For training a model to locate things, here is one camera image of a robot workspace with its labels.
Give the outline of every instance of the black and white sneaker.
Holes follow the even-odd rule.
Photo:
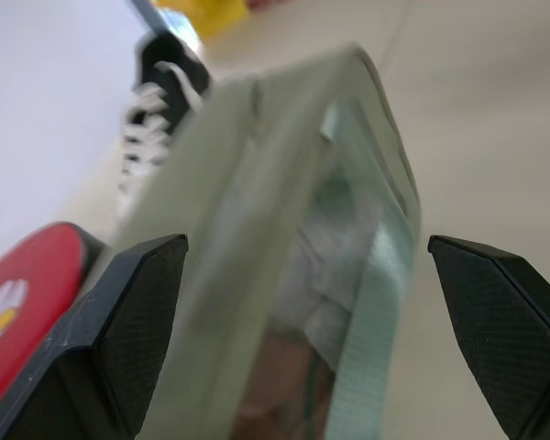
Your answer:
[[[121,218],[130,212],[143,182],[167,158],[173,134],[190,111],[199,109],[211,81],[195,54],[169,31],[147,38],[137,52],[135,99],[122,133]]]

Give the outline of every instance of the yellow object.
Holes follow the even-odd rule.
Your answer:
[[[17,317],[17,308],[10,307],[0,313],[0,332],[5,330]]]
[[[184,14],[202,41],[231,27],[248,14],[245,0],[157,0],[156,5]]]

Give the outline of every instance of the light green strap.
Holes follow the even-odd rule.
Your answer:
[[[336,376],[326,440],[379,438],[393,349],[411,261],[382,227],[364,273]]]

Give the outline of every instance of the red lid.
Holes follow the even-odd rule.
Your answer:
[[[83,243],[72,225],[47,226],[0,260],[0,398],[77,294]]]

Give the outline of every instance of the transparent pouch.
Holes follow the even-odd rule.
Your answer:
[[[172,149],[108,254],[190,242],[138,438],[375,436],[419,202],[367,55],[220,85]]]

